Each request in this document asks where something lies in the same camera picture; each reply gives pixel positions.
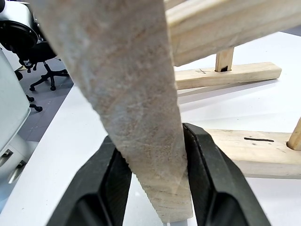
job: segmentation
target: wooden structure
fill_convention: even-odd
[[[298,0],[31,2],[46,37],[163,222],[192,215],[175,82],[178,89],[189,89],[276,79],[281,69],[272,63],[232,66],[234,47],[298,25],[301,19]],[[215,68],[174,76],[173,65],[214,53]],[[301,152],[289,148],[300,150],[301,123],[291,138],[207,131],[246,175],[301,176]]]

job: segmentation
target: hole in wood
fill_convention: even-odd
[[[228,71],[228,66],[225,66],[221,69],[221,72],[226,72],[226,71]]]
[[[250,138],[250,137],[244,137],[245,140],[255,140],[255,141],[268,141],[268,142],[274,142],[273,140],[269,139],[256,139],[256,138]]]

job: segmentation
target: black clamp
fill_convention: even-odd
[[[183,124],[198,226],[270,226],[239,168],[202,128]],[[122,226],[132,173],[109,137],[71,181],[47,226]]]

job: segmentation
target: unfinished wood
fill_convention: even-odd
[[[300,24],[300,0],[189,0],[166,12],[181,66]]]
[[[273,63],[234,65],[230,72],[216,72],[214,68],[175,72],[177,89],[227,85],[250,81],[277,79],[281,68]]]
[[[215,71],[226,72],[232,69],[234,47],[222,50],[216,54]]]
[[[296,151],[301,151],[301,118],[298,121],[298,124],[293,131],[287,146]]]
[[[161,220],[192,217],[163,1],[31,2]]]
[[[164,4],[165,4],[165,10],[168,10],[170,8],[173,8],[183,2],[185,2],[186,0],[164,0]]]
[[[301,152],[286,146],[290,133],[206,131],[247,177],[301,178]]]

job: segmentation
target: gray carpet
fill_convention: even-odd
[[[53,71],[59,71],[65,68],[64,64],[57,59],[48,60],[47,64]],[[33,104],[43,107],[42,112],[36,112],[32,109],[29,117],[18,132],[18,134],[27,141],[39,142],[41,140],[73,86],[71,78],[55,77],[55,91],[50,91],[50,79],[36,86],[36,91],[29,91],[30,85],[39,80],[40,76],[46,74],[46,72],[43,63],[38,63],[37,70],[32,70],[31,73],[27,73],[26,70],[21,71],[23,79],[20,80],[20,84],[24,92],[28,96],[35,98]]]

